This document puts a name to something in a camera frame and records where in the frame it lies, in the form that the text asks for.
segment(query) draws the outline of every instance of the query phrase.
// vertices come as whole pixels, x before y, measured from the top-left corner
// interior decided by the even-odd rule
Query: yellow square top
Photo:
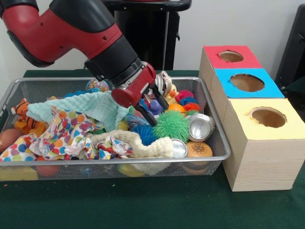
[[[229,99],[249,140],[305,139],[305,123],[288,99]]]

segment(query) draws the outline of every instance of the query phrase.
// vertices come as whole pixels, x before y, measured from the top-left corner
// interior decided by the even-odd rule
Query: black stand
[[[276,83],[286,87],[305,76],[305,4],[300,5],[276,75]]]
[[[177,12],[190,8],[192,0],[103,2],[142,61],[155,69],[173,69],[176,39],[180,39]]]

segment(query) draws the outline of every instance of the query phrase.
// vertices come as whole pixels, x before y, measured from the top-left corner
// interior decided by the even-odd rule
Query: blue square top
[[[284,98],[265,69],[215,69],[215,72],[229,98]],[[255,92],[240,90],[231,81],[233,76],[239,74],[255,76],[264,82],[264,88]]]

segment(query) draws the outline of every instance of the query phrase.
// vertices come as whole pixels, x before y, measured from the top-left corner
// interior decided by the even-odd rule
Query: red square top
[[[204,46],[213,68],[263,68],[248,46]]]

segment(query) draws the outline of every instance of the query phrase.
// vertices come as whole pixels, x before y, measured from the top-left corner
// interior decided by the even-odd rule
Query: basket rim
[[[94,79],[94,77],[50,77],[50,78],[20,78],[13,80],[9,87],[7,88],[2,100],[0,101],[0,109],[3,109],[7,100],[10,98],[10,95],[13,89],[18,86],[21,82],[30,82],[30,81],[88,81]],[[224,146],[225,154],[223,156],[212,156],[212,157],[185,157],[185,158],[147,158],[147,159],[112,159],[112,160],[72,160],[72,161],[20,161],[20,162],[0,162],[0,166],[52,166],[52,165],[93,165],[93,164],[139,164],[139,163],[170,163],[170,162],[201,162],[201,161],[223,161],[226,160],[231,155],[231,147],[224,133],[223,126],[219,119],[219,116],[216,112],[215,106],[212,102],[210,93],[207,89],[205,82],[198,77],[182,76],[182,77],[172,77],[172,80],[191,80],[197,81],[200,83],[204,95],[207,100],[207,104],[212,113],[212,118],[215,121],[215,125],[218,129],[222,144]]]

